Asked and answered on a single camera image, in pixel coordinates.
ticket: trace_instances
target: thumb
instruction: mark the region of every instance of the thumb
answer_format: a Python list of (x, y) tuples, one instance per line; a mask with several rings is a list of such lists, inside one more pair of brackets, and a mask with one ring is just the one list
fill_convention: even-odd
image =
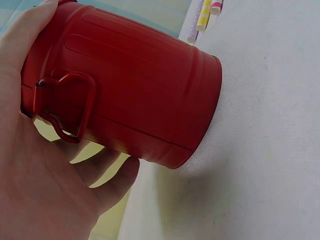
[(0, 64), (20, 72), (38, 34), (54, 16), (58, 0), (45, 0), (25, 11), (0, 41)]

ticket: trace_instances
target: metal handle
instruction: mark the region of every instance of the metal handle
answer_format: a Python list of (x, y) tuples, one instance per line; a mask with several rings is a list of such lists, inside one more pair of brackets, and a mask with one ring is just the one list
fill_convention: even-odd
[[(45, 105), (46, 105), (46, 98), (48, 97), (47, 90), (50, 87), (59, 87), (74, 80), (78, 80), (78, 81), (81, 80), (89, 86), (89, 92), (88, 92), (82, 120), (79, 126), (78, 133), (75, 137), (64, 133), (64, 131), (62, 130), (56, 118), (52, 116), (50, 113), (44, 112)], [(59, 80), (55, 78), (45, 77), (44, 79), (40, 80), (36, 84), (34, 101), (33, 101), (33, 111), (44, 120), (50, 122), (54, 127), (56, 133), (61, 139), (72, 144), (78, 144), (84, 138), (85, 131), (88, 126), (88, 122), (93, 110), (94, 102), (96, 100), (96, 95), (97, 95), (97, 84), (95, 80), (91, 76), (84, 74), (82, 72), (75, 72), (75, 71), (69, 72)]]

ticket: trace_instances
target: human hand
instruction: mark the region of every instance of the human hand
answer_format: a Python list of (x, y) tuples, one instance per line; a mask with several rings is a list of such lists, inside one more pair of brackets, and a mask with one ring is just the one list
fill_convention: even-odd
[(25, 12), (0, 39), (0, 239), (85, 240), (99, 216), (134, 183), (139, 160), (130, 157), (109, 182), (89, 188), (118, 158), (104, 149), (71, 164), (85, 144), (47, 141), (20, 113), (21, 69), (58, 0)]

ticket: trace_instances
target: white tablecloth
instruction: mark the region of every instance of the white tablecloth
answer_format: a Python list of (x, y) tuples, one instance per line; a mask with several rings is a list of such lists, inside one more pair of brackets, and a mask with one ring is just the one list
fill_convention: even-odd
[(196, 44), (223, 64), (211, 126), (180, 169), (142, 164), (120, 240), (320, 239), (319, 10), (224, 0)]

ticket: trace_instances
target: red milk can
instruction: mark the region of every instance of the red milk can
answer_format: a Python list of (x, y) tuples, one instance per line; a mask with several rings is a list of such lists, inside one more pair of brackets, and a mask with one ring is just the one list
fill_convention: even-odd
[(62, 0), (21, 79), (21, 111), (50, 122), (65, 141), (86, 138), (175, 169), (208, 129), (222, 67), (153, 28)]

